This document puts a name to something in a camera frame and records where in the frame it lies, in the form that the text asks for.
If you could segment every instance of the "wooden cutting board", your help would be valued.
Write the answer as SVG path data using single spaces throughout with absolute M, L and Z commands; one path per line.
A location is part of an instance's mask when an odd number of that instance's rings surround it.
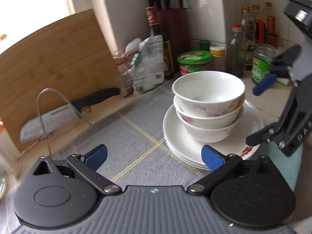
M 34 140 L 22 144 L 19 133 L 37 116 L 36 98 L 43 89 L 57 89 L 73 101 L 123 86 L 93 11 L 83 11 L 34 32 L 0 55 L 0 118 L 23 151 Z M 57 94 L 45 93 L 40 111 L 64 104 Z

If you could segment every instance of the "plate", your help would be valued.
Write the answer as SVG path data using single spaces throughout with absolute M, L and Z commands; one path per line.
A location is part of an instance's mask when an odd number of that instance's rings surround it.
M 262 129 L 263 121 L 255 106 L 248 100 L 244 102 L 244 115 L 231 134 L 224 140 L 209 144 L 223 155 L 237 154 L 243 160 L 249 159 L 259 148 L 259 144 L 253 147 L 246 145 L 246 137 Z M 197 166 L 205 166 L 202 161 L 201 151 L 205 145 L 189 135 L 183 123 L 176 115 L 172 105 L 163 119 L 163 134 L 169 149 L 184 162 Z

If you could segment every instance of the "white bowl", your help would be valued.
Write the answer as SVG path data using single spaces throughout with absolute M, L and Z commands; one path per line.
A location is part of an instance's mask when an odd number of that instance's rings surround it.
M 192 136 L 195 140 L 198 140 L 198 141 L 204 142 L 204 143 L 216 143 L 216 142 L 224 140 L 225 138 L 227 138 L 229 136 L 229 134 L 232 132 L 233 128 L 235 128 L 235 126 L 239 123 L 239 121 L 243 117 L 244 107 L 242 107 L 239 110 L 238 117 L 233 124 L 231 124 L 225 128 L 221 128 L 221 129 L 202 129 L 202 128 L 195 127 L 195 126 L 187 123 L 182 118 L 181 114 L 177 110 L 176 110 L 176 113 L 177 113 L 177 116 L 179 117 L 179 119 L 183 122 L 184 127 L 186 128 L 186 130 L 188 131 L 190 136 Z
M 219 117 L 212 118 L 202 118 L 193 115 L 189 115 L 186 112 L 182 111 L 180 108 L 180 99 L 177 95 L 174 96 L 174 107 L 182 116 L 187 123 L 202 129 L 220 129 L 231 125 L 237 118 L 240 108 L 243 106 L 245 100 L 245 95 L 240 99 L 239 105 L 231 113 L 228 113 Z
M 233 112 L 245 92 L 236 76 L 220 71 L 199 71 L 178 78 L 172 91 L 187 114 L 211 118 Z

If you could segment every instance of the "dark red knife block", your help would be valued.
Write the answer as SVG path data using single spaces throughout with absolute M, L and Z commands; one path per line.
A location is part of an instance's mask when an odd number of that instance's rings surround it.
M 170 40 L 174 71 L 180 72 L 177 57 L 191 50 L 187 9 L 158 11 L 158 19 Z

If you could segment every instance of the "teal cloth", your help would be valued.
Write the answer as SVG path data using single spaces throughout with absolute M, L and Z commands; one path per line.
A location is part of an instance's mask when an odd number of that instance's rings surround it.
M 287 157 L 279 150 L 275 142 L 263 143 L 251 157 L 251 160 L 256 160 L 259 156 L 269 156 L 291 190 L 294 190 L 301 165 L 302 149 L 303 145 L 300 145 L 290 157 Z

